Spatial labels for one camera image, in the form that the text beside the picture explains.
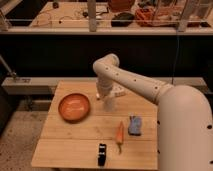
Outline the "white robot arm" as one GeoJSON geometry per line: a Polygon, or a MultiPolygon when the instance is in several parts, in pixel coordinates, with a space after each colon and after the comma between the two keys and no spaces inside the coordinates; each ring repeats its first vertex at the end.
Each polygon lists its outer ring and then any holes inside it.
{"type": "Polygon", "coordinates": [[[123,70],[114,54],[93,70],[101,97],[117,82],[157,105],[158,171],[213,171],[213,115],[202,92],[123,70]]]}

